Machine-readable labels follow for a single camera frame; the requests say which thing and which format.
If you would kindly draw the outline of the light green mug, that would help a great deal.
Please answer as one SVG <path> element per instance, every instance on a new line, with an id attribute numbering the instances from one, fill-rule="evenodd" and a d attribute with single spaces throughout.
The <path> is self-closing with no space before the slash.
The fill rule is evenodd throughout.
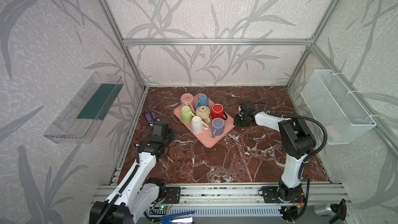
<path id="1" fill-rule="evenodd" d="M 191 123 L 193 117 L 195 117 L 195 114 L 193 113 L 191 107 L 189 106 L 183 106 L 181 109 L 181 121 L 183 123 Z"/>

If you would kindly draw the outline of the white mug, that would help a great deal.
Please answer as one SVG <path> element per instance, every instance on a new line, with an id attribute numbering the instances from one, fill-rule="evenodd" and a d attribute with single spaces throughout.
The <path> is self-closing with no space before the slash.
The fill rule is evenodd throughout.
<path id="1" fill-rule="evenodd" d="M 191 130 L 195 134 L 200 134 L 204 130 L 208 130 L 209 126 L 199 116 L 194 116 L 191 120 Z"/>

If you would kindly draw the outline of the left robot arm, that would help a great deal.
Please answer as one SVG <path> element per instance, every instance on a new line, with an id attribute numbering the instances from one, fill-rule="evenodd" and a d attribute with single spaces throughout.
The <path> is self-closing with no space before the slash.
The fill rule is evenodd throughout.
<path id="1" fill-rule="evenodd" d="M 153 121 L 148 134 L 149 141 L 138 146 L 136 160 L 121 183 L 105 201 L 92 206 L 90 224 L 134 224 L 152 202 L 164 198 L 163 180 L 147 176 L 177 135 L 164 121 Z"/>

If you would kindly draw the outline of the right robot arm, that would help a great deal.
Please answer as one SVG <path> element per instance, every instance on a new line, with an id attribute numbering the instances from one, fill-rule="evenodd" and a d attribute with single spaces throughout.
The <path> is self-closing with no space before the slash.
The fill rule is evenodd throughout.
<path id="1" fill-rule="evenodd" d="M 278 131 L 283 148 L 287 154 L 285 169 L 278 182 L 277 195 L 283 202 L 290 202 L 302 188 L 303 170 L 308 160 L 319 153 L 326 145 L 328 133 L 317 120 L 304 116 L 277 115 L 255 109 L 257 103 L 245 101 L 240 103 L 238 114 L 234 117 L 234 125 L 249 127 L 258 125 Z M 318 148 L 307 121 L 317 125 L 323 133 L 323 141 Z"/>

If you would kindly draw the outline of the lavender mug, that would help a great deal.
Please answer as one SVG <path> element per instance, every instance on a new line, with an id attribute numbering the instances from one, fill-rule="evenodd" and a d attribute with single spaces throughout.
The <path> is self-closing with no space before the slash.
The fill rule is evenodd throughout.
<path id="1" fill-rule="evenodd" d="M 211 123 L 211 136 L 215 138 L 217 136 L 222 136 L 224 132 L 224 120 L 221 118 L 215 118 Z"/>

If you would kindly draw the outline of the red mug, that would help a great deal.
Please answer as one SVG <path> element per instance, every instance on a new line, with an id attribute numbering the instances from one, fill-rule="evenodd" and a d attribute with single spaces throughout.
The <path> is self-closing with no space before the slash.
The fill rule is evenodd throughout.
<path id="1" fill-rule="evenodd" d="M 224 111 L 224 107 L 221 104 L 214 104 L 211 107 L 211 118 L 212 119 L 221 118 L 223 120 L 228 119 L 228 116 Z"/>

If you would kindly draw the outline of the pink mug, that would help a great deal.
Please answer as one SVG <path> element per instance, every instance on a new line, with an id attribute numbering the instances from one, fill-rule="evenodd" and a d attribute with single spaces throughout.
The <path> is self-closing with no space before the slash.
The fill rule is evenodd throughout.
<path id="1" fill-rule="evenodd" d="M 194 109 L 194 96 L 190 93 L 185 93 L 180 97 L 182 106 L 189 106 L 195 113 Z"/>

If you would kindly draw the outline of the blue mug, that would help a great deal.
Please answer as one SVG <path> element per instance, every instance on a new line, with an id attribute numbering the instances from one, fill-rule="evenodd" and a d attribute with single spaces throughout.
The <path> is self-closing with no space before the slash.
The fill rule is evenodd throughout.
<path id="1" fill-rule="evenodd" d="M 194 106 L 195 110 L 200 106 L 209 106 L 208 97 L 206 94 L 200 94 Z"/>

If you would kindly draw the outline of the purple spatula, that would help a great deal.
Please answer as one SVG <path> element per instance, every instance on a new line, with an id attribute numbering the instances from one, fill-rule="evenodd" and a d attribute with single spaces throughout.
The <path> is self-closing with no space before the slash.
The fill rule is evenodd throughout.
<path id="1" fill-rule="evenodd" d="M 157 118 L 156 118 L 154 112 L 147 113 L 147 114 L 145 115 L 145 119 L 146 119 L 146 122 L 147 122 L 148 124 L 153 124 L 154 122 L 157 121 Z"/>

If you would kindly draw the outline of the beige teapot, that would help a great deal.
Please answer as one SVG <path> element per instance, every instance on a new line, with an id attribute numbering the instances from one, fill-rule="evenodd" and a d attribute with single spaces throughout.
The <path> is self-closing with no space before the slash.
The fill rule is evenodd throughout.
<path id="1" fill-rule="evenodd" d="M 210 125 L 211 124 L 211 110 L 208 106 L 200 106 L 195 110 L 195 114 L 202 118 L 202 120 Z"/>

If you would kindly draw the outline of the silver black clamp device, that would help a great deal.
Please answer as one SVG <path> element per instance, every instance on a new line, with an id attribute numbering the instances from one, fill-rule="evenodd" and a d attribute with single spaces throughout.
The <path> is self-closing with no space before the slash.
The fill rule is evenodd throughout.
<path id="1" fill-rule="evenodd" d="M 330 224 L 336 221 L 345 221 L 347 216 L 347 204 L 345 199 L 341 199 L 340 203 L 322 203 L 314 206 L 315 214 L 319 217 L 330 217 Z"/>

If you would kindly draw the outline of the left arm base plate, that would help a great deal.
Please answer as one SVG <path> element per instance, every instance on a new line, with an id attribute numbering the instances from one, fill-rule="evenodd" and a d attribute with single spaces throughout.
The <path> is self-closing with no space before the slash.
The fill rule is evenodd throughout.
<path id="1" fill-rule="evenodd" d="M 161 204 L 178 204 L 181 196 L 181 188 L 166 187 L 164 193 L 162 193 L 161 196 Z"/>

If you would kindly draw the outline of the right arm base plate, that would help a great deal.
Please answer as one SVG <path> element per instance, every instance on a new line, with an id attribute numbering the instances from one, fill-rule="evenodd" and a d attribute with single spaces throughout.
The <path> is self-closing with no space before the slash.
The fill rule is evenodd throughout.
<path id="1" fill-rule="evenodd" d="M 263 186 L 257 191 L 257 194 L 263 198 L 264 203 L 300 204 L 305 201 L 305 194 L 301 189 L 297 194 L 285 199 L 279 196 L 278 191 L 279 187 L 277 186 Z"/>

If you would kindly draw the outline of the blue handled tool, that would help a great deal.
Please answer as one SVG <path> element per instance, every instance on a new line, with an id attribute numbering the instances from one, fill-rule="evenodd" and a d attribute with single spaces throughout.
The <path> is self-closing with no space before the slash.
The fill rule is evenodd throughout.
<path id="1" fill-rule="evenodd" d="M 193 214 L 195 214 L 195 211 L 163 216 L 160 218 L 160 223 L 161 224 L 193 224 L 194 223 Z"/>

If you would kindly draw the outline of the clear plastic wall shelf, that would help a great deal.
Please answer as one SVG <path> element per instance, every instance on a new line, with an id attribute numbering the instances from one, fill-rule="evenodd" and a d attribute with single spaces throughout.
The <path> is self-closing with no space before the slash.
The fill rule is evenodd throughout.
<path id="1" fill-rule="evenodd" d="M 44 137 L 56 144 L 91 143 L 123 86 L 120 75 L 92 73 Z"/>

